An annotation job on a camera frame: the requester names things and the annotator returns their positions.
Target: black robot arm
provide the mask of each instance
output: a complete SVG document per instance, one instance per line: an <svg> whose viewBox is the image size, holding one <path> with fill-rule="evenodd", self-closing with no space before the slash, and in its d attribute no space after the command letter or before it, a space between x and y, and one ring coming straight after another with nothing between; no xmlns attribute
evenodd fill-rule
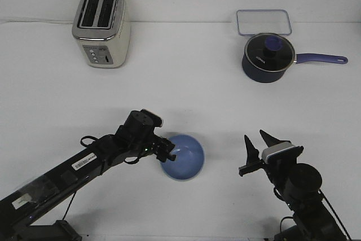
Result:
<svg viewBox="0 0 361 241"><path fill-rule="evenodd" d="M147 110L132 111L116 133L85 145L86 148L44 175L0 201L0 241L81 240L67 224L31 224L52 210L95 177L122 162L135 164L141 157L155 154L160 161L174 160L174 145L154 134L162 119ZM135 157L131 162L128 157Z"/></svg>
<svg viewBox="0 0 361 241"><path fill-rule="evenodd" d="M276 139L262 130L260 133L268 148L260 159L258 150L245 136L248 158L246 165L239 168L239 174L264 169L275 186L277 198L294 212L296 225L275 235L275 241L345 241L346 237L322 203L320 173L310 165L297 163L303 147Z"/></svg>

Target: pan handle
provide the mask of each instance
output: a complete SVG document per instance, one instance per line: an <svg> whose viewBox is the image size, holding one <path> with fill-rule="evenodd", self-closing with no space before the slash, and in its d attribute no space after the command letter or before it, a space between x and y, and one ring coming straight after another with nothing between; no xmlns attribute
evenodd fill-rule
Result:
<svg viewBox="0 0 361 241"><path fill-rule="evenodd" d="M297 54L296 63L304 62L328 62L336 64L346 64L349 60L345 56L333 56L333 55L323 55L323 54Z"/></svg>

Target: toaster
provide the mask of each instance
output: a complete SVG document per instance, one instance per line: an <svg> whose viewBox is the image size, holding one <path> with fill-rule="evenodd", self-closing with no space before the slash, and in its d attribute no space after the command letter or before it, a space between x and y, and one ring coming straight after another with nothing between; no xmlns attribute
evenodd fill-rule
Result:
<svg viewBox="0 0 361 241"><path fill-rule="evenodd" d="M80 0L72 34L90 66L119 67L130 39L125 0Z"/></svg>

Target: blue bowl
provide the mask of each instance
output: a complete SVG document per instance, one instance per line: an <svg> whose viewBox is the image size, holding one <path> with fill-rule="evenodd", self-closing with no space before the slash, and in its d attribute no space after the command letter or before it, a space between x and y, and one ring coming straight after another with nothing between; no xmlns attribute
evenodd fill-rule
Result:
<svg viewBox="0 0 361 241"><path fill-rule="evenodd" d="M201 144L190 135L175 135L169 140L175 144L170 153L177 157L174 161L167 160L160 163L164 172L177 180L187 180L197 175L204 164Z"/></svg>

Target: saucepan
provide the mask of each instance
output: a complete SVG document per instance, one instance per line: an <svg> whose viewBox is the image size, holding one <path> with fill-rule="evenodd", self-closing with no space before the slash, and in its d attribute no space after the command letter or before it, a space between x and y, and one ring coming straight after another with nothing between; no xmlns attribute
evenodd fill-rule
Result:
<svg viewBox="0 0 361 241"><path fill-rule="evenodd" d="M296 54L286 38L275 33L260 33L247 41L242 68L251 79L271 83L280 79L293 63L304 62L346 64L348 59L335 55Z"/></svg>

